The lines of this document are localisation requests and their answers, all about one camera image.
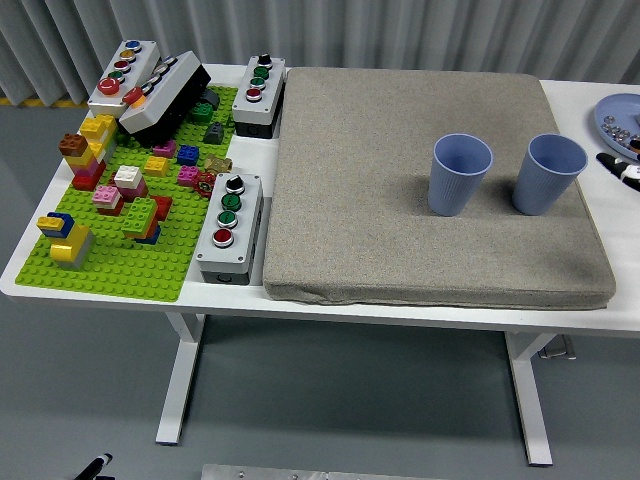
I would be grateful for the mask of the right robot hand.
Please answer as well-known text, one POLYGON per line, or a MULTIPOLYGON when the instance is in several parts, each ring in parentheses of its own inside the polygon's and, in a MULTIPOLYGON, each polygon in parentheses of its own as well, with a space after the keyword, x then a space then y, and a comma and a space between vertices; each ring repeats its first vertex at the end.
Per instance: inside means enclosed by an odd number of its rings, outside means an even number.
POLYGON ((616 178, 628 187, 639 190, 639 166, 608 153, 598 153, 596 159, 616 178))

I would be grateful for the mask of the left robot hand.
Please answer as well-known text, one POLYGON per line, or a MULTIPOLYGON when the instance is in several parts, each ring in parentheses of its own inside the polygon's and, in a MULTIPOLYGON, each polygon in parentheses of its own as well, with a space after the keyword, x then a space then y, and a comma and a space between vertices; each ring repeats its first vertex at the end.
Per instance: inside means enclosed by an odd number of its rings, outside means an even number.
POLYGON ((83 470, 81 470, 74 480, 94 480, 101 471, 113 460, 110 453, 103 453, 96 456, 83 470))

